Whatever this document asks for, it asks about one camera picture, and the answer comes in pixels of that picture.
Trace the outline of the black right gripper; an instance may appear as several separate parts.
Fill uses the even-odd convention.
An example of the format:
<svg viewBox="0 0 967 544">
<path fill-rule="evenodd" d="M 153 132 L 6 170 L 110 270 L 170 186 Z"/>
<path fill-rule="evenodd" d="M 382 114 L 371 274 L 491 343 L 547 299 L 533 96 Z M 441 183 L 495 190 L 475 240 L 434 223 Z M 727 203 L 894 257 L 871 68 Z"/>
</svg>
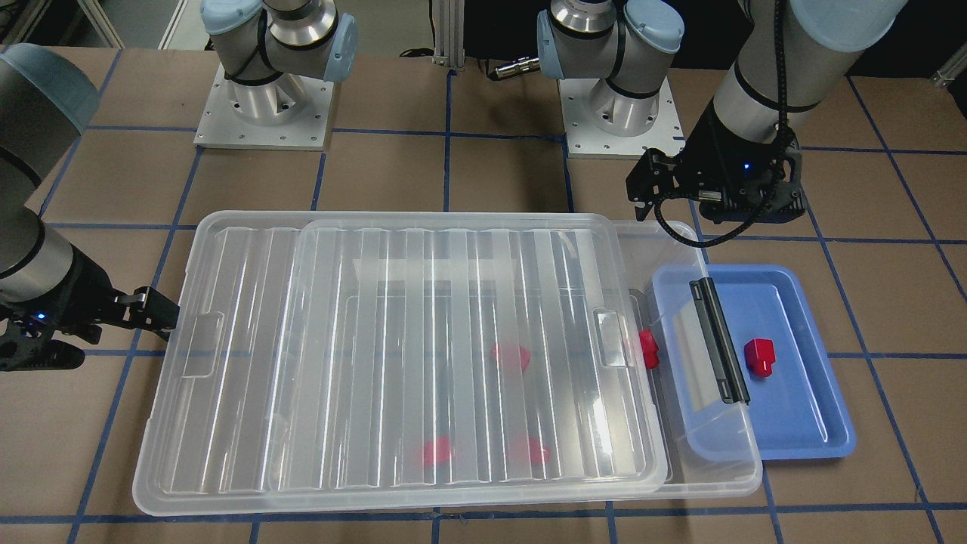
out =
<svg viewBox="0 0 967 544">
<path fill-rule="evenodd" d="M 100 265 L 73 250 L 73 264 L 50 292 L 20 302 L 2 302 L 3 371 L 76 369 L 83 364 L 82 348 L 53 336 L 60 332 L 86 343 L 100 343 L 107 325 L 152 333 L 171 333 L 180 308 L 152 286 L 131 294 L 114 289 Z"/>
</svg>

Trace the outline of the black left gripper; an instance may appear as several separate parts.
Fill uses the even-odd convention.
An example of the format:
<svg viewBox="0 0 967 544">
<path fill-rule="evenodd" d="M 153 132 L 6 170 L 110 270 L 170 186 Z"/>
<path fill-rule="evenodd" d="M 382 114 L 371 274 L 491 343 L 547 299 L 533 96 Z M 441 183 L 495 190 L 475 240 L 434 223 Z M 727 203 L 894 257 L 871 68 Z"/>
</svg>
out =
<svg viewBox="0 0 967 544">
<path fill-rule="evenodd" d="M 704 113 L 678 155 L 644 151 L 626 175 L 626 196 L 635 204 L 635 220 L 643 221 L 663 196 L 701 203 L 719 201 L 723 190 L 743 195 L 763 190 L 767 195 L 776 158 L 773 138 L 747 141 L 726 128 L 718 115 Z"/>
</svg>

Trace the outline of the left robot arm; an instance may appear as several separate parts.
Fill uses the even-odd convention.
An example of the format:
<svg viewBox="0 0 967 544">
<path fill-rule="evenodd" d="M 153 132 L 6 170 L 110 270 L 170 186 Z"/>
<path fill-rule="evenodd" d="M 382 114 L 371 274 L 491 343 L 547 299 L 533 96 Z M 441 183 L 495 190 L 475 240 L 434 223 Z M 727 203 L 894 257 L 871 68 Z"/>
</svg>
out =
<svg viewBox="0 0 967 544">
<path fill-rule="evenodd" d="M 796 141 L 861 55 L 891 30 L 902 1 L 743 1 L 747 36 L 686 141 L 647 147 L 626 177 L 636 217 L 687 199 L 716 224 L 785 224 L 807 212 Z M 716 11 L 683 15 L 668 1 L 552 1 L 536 18 L 550 79 L 590 79 L 589 111 L 616 137 L 646 132 L 660 90 L 694 30 Z"/>
</svg>

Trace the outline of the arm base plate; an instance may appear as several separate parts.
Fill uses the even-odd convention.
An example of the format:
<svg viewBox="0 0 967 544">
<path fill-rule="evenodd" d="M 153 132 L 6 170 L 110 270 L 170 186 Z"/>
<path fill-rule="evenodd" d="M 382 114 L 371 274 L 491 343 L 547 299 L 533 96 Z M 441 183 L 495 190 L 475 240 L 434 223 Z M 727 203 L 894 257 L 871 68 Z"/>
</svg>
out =
<svg viewBox="0 0 967 544">
<path fill-rule="evenodd" d="M 583 159 L 638 159 L 650 148 L 674 156 L 686 137 L 668 80 L 657 95 L 632 99 L 603 79 L 559 80 L 567 152 Z"/>
<path fill-rule="evenodd" d="M 206 149 L 323 152 L 329 145 L 339 84 L 284 73 L 245 86 L 218 68 L 193 143 Z"/>
</svg>

